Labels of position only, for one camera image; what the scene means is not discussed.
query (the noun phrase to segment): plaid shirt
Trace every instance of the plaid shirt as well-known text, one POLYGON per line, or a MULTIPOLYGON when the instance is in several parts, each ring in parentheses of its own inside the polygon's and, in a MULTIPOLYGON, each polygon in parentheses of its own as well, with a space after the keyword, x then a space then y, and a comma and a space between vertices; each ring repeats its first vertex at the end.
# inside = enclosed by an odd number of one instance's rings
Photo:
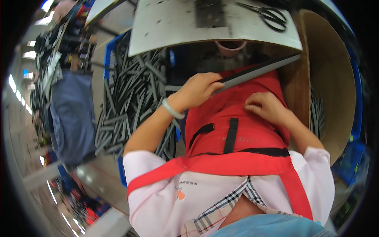
MULTIPOLYGON (((208 210, 203 212, 196 219, 186 222, 181 230, 180 236, 185 237, 198 237, 201 234, 206 233, 213 227, 217 226, 220 222, 225 220, 225 218, 232 211, 241 195, 245 195, 251 202, 259 207, 265 213, 275 213, 290 215, 286 212, 277 211, 266 207, 266 205, 261 200, 257 191, 254 189, 251 178, 248 176, 242 184, 236 188, 233 192, 228 194, 226 197, 218 201, 215 205, 210 207, 208 210)), ((292 214, 293 216, 302 217, 301 215, 292 214)))

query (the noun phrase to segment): woman's left hand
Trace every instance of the woman's left hand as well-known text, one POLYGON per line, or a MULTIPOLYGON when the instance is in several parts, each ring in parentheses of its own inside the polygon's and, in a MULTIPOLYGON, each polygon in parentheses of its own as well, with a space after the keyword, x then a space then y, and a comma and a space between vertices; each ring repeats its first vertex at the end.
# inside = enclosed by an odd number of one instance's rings
POLYGON ((179 91, 170 95, 167 103, 179 113, 202 105, 216 90, 224 87, 223 83, 217 82, 221 79, 218 73, 198 73, 190 77, 179 91))

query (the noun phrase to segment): hand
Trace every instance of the hand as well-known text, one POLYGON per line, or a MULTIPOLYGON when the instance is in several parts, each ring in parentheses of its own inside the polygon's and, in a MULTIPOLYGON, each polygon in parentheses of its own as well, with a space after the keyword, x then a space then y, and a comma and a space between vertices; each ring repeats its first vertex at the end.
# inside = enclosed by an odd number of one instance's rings
POLYGON ((252 94, 245 101, 244 107, 269 123, 280 126, 286 126, 294 116, 271 92, 252 94))
POLYGON ((215 90, 224 87, 222 77, 218 73, 198 73, 190 77, 182 88, 167 99, 171 108, 179 113, 197 107, 207 101, 215 90))

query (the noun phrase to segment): cardboard box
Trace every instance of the cardboard box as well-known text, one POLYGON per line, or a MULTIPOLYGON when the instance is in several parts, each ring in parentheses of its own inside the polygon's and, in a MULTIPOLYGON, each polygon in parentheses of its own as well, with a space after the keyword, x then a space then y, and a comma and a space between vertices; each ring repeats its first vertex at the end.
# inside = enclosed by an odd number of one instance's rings
POLYGON ((333 27, 318 14, 294 16, 303 46, 302 58, 278 70, 284 100, 309 127, 310 86, 324 102, 321 142, 332 166, 349 140, 355 111, 355 84, 347 49, 333 27))

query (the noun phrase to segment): black scissors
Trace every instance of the black scissors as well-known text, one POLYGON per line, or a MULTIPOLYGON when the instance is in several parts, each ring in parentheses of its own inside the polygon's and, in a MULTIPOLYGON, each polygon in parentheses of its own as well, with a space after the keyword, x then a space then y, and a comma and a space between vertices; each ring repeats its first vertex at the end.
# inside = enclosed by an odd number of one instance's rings
POLYGON ((271 29, 273 29, 273 30, 275 30, 277 32, 283 32, 283 31, 285 31, 287 29, 287 27, 286 27, 287 18, 285 18, 285 16, 283 15, 283 13, 281 13, 276 8, 249 6, 247 4, 243 4, 243 3, 239 3, 239 2, 236 2, 236 4, 239 5, 239 6, 241 6, 241 7, 247 8, 247 9, 249 9, 251 11, 255 11, 256 13, 258 13, 259 16, 260 16, 260 18, 263 20, 263 22, 268 27, 270 27, 271 29), (271 25, 270 22, 276 23, 279 26, 281 26, 282 28, 277 28, 277 27, 271 25))

